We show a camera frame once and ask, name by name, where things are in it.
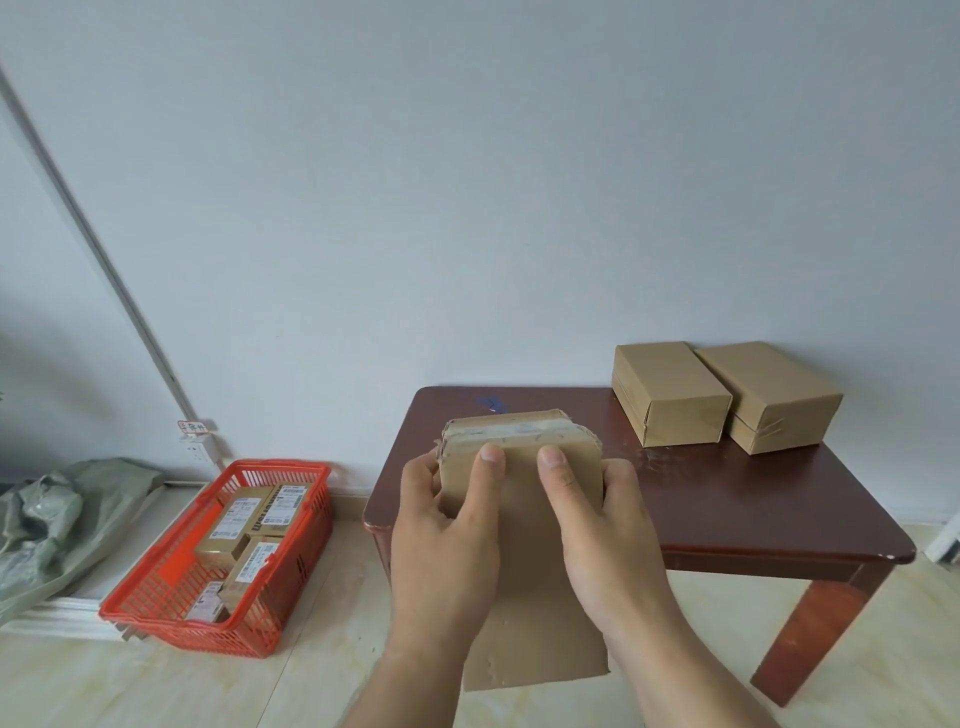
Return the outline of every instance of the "power socket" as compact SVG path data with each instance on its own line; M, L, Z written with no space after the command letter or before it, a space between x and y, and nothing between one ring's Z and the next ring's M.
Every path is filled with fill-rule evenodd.
M180 444L190 453L191 460L204 465L212 465L220 470L220 459L224 455L220 452L220 447L211 433L183 435L180 438Z

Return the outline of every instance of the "hand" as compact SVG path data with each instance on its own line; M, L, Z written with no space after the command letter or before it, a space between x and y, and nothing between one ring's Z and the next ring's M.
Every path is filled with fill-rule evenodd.
M456 519L441 513L433 496L436 452L404 467L391 549L394 616L388 649L441 648L463 666L496 593L497 514L506 463L501 448L490 443L480 448Z
M604 460L603 513L590 507L561 450L540 449L540 481L557 514L573 591L613 656L644 626L684 623L670 590L657 533L627 460Z

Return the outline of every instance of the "tile grout line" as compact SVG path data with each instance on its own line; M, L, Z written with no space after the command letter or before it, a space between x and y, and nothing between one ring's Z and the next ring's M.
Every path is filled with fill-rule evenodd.
M333 534L330 534L330 540L333 540ZM337 559L340 558L342 544L338 544L336 552L332 555L330 559L330 569L327 571L324 580L320 583L320 587L317 589L317 595L313 599L313 603L310 604L307 611L307 618L313 612L314 606L317 604L317 600L320 599L320 594L324 590L326 580L330 578L330 574L333 573L333 568L337 565ZM260 728L260 723L263 722L263 716L267 714L267 708L270 707L270 701L274 699L274 693L276 692L276 686L280 684L280 680L283 678L283 673L287 671L287 665L290 663L290 658L293 657L294 648L297 646L297 643L300 641L300 637L303 634L303 628L306 626L307 618L304 618L303 624L300 626L300 631L297 633L297 636L294 638L293 642L290 644L290 651L287 653L287 659L283 661L283 667L280 669L280 674L276 677L276 682L274 682L273 688L270 690L270 695L267 696L267 701L263 704L263 710L260 711L260 717L256 720L256 725L254 728Z

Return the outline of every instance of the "table top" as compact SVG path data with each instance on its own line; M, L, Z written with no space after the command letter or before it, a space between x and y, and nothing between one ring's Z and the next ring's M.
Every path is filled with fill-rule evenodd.
M447 421L562 409L633 462L664 552L905 564L916 549L826 445L748 455L734 441L643 448L609 387L427 387L414 396L364 521L393 527L400 472Z

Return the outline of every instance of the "table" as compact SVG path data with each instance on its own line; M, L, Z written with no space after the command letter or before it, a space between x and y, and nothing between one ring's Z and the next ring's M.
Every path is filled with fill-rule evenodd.
M414 396L364 523L390 574L400 472L448 420L560 408L636 467L666 567L810 579L751 683L784 706L896 564L910 538L826 445L748 455L732 440L644 449L609 387L427 387Z

